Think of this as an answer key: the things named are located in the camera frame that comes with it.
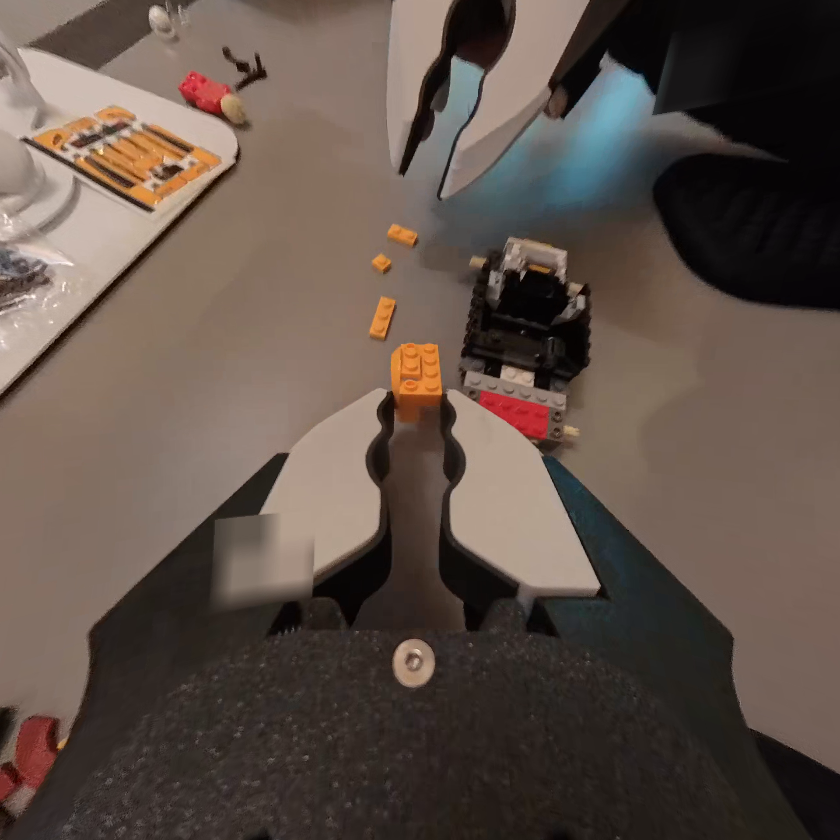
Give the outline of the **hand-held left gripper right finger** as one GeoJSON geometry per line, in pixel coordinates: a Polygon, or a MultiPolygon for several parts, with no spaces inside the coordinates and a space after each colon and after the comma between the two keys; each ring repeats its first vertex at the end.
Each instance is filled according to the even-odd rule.
{"type": "Polygon", "coordinates": [[[499,600],[592,599],[602,585],[539,451],[455,390],[440,405],[444,491],[438,571],[481,623],[499,600]]]}

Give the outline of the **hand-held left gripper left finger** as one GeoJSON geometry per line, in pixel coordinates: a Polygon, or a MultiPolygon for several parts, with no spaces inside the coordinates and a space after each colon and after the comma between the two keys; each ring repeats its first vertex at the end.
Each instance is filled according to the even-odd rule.
{"type": "Polygon", "coordinates": [[[329,416],[288,453],[261,509],[266,583],[289,602],[361,607],[392,568],[383,490],[393,395],[376,388],[329,416]]]}

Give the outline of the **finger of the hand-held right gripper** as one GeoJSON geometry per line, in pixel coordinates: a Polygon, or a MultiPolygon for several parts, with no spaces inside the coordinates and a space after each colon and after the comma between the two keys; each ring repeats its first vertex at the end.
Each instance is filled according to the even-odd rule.
{"type": "Polygon", "coordinates": [[[476,104],[456,135],[438,198],[461,193],[498,163],[590,48],[591,23],[591,2],[507,2],[500,53],[485,69],[476,104]]]}
{"type": "Polygon", "coordinates": [[[445,103],[449,34],[456,1],[394,1],[387,51],[387,138],[392,167],[405,175],[431,134],[435,106],[445,103]]]}

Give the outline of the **orange toy brick assembly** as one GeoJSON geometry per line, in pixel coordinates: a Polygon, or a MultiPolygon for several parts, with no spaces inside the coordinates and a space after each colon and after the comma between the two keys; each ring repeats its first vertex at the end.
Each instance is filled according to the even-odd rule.
{"type": "Polygon", "coordinates": [[[416,423],[427,409],[438,409],[444,394],[438,346],[399,345],[391,357],[391,386],[401,423],[416,423]]]}

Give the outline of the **black grey toy car chassis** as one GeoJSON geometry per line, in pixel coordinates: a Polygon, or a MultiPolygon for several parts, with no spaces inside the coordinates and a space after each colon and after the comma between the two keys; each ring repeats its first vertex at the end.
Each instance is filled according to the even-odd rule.
{"type": "Polygon", "coordinates": [[[531,238],[509,237],[469,266],[460,391],[551,453],[580,434],[566,417],[591,361],[592,289],[570,278],[566,250],[531,238]]]}

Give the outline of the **small black toy pieces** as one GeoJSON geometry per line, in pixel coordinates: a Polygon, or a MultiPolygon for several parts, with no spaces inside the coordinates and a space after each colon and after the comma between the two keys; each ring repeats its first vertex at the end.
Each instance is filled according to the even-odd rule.
{"type": "Polygon", "coordinates": [[[252,60],[237,58],[231,48],[224,45],[222,54],[226,61],[232,64],[238,73],[238,80],[234,84],[235,91],[242,91],[248,86],[268,78],[268,72],[258,51],[252,60]]]}

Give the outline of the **red brick with beige piece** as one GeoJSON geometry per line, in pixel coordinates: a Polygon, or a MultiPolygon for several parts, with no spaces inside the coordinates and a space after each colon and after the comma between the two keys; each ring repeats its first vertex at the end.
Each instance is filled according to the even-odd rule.
{"type": "Polygon", "coordinates": [[[227,84],[190,71],[177,87],[187,104],[228,123],[241,126],[249,122],[239,95],[227,84]]]}

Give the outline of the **orange black sticker sheet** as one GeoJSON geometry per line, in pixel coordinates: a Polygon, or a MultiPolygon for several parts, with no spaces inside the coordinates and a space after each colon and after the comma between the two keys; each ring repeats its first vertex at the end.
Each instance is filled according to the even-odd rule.
{"type": "Polygon", "coordinates": [[[210,150],[116,106],[20,139],[147,214],[168,208],[223,163],[210,150]]]}

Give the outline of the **white tray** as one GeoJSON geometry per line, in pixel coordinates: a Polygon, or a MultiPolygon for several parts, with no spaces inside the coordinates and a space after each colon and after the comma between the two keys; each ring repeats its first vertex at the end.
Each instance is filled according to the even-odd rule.
{"type": "Polygon", "coordinates": [[[37,316],[33,330],[14,341],[10,350],[2,351],[1,392],[19,380],[238,158],[236,133],[211,115],[38,49],[21,47],[18,54],[35,88],[59,111],[59,123],[91,116],[106,106],[125,107],[143,122],[210,150],[220,157],[221,164],[189,185],[184,196],[153,213],[132,207],[81,179],[67,215],[47,230],[48,241],[80,268],[78,296],[71,297],[55,315],[37,316]]]}

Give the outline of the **clear bag of black parts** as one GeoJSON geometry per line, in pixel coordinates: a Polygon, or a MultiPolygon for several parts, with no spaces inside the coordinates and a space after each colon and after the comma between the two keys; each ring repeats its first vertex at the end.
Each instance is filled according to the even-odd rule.
{"type": "Polygon", "coordinates": [[[47,235],[2,216],[2,377],[49,346],[76,310],[81,286],[77,263],[47,235]]]}

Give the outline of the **red toy pieces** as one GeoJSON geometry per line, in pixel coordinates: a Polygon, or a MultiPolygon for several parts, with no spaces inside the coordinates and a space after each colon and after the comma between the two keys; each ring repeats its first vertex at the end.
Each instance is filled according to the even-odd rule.
{"type": "Polygon", "coordinates": [[[2,826],[16,820],[32,802],[52,770],[65,740],[57,717],[36,715],[17,725],[10,746],[5,743],[7,722],[2,722],[1,816],[2,826]]]}

